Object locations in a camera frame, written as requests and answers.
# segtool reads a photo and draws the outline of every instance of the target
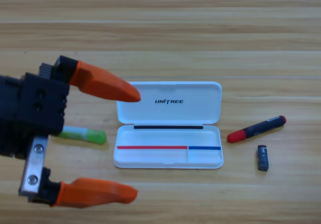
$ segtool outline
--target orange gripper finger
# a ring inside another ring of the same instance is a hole
[[[130,203],[137,190],[113,181],[79,178],[71,184],[61,182],[60,191],[52,206],[84,208],[111,202]]]
[[[81,61],[78,61],[69,84],[79,87],[79,90],[84,93],[104,99],[140,101],[140,94],[134,86],[107,70]]]

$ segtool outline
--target blue stripe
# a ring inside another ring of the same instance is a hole
[[[218,146],[189,146],[189,150],[221,150]]]

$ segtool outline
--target wooden table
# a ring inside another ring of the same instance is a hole
[[[118,169],[115,102],[72,89],[66,124],[108,144],[52,138],[53,181],[119,181],[129,205],[49,208],[18,197],[23,161],[0,158],[0,223],[321,223],[321,0],[0,0],[2,75],[37,72],[62,54],[126,80],[210,80],[223,87],[218,170]],[[227,135],[277,115],[281,130]],[[257,170],[267,145],[270,168]]]

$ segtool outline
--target green marker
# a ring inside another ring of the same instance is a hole
[[[64,126],[62,132],[60,133],[60,135],[58,135],[58,137],[73,140],[84,140],[97,144],[104,144],[107,140],[104,130],[92,130],[74,126]]]

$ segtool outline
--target metal bracket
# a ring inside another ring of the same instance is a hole
[[[35,196],[39,192],[48,136],[35,136],[28,150],[19,195]]]

